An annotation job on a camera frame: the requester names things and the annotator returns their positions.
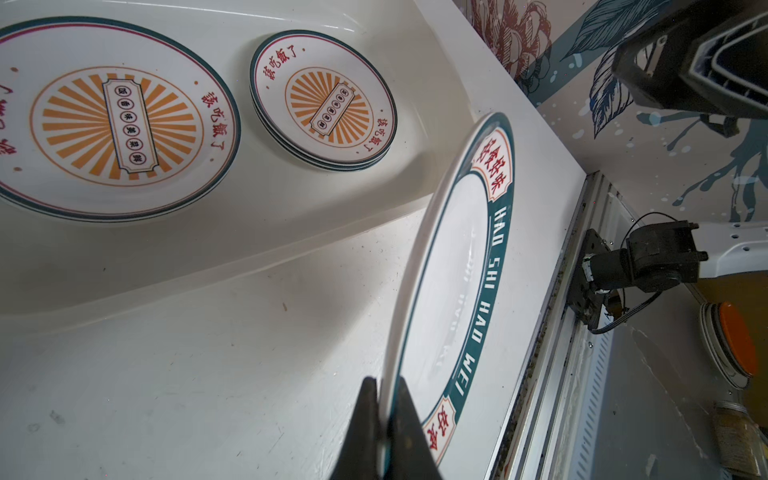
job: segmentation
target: painted flower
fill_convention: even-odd
[[[520,14],[514,0],[472,0],[472,26],[525,94],[549,72],[551,25],[541,2]]]

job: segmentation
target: stacked plates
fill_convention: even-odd
[[[269,37],[253,55],[250,91],[275,140],[320,168],[370,167],[395,137],[397,112],[384,79],[328,35],[289,30]]]
[[[700,308],[701,339],[717,369],[736,389],[745,389],[757,373],[757,356],[746,324],[729,302]]]

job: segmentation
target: large plate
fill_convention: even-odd
[[[156,217],[201,198],[235,158],[240,117],[224,81],[154,31],[43,18],[0,30],[0,56],[0,195],[15,204],[92,222]]]
[[[369,166],[392,144],[392,94],[373,65],[340,40],[314,31],[280,32],[256,50],[250,76],[260,118],[302,159]]]
[[[435,192],[403,276],[382,374],[379,416],[407,382],[440,463],[472,387],[494,316],[512,213],[515,149],[509,121],[482,118]]]

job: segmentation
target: orange sunburst pattern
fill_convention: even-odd
[[[141,90],[158,165],[129,173],[120,167],[103,84],[133,81]],[[53,81],[32,107],[32,132],[41,151],[63,170],[99,184],[135,186],[163,181],[191,163],[203,139],[200,114],[171,83],[130,68],[90,68]]]
[[[339,83],[349,85],[355,96],[333,130],[323,135],[315,131],[310,122]],[[371,107],[366,96],[348,78],[332,70],[311,67],[295,73],[286,86],[286,105],[303,131],[334,147],[359,145],[373,130]]]

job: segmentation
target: blue leaf pattern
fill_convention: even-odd
[[[592,110],[595,138],[611,120],[633,102],[629,89],[622,85],[611,70],[616,49],[617,46],[614,46],[603,55],[589,91],[589,108]]]
[[[670,0],[598,0],[581,24],[566,58],[596,48],[614,47],[628,31],[657,15]]]

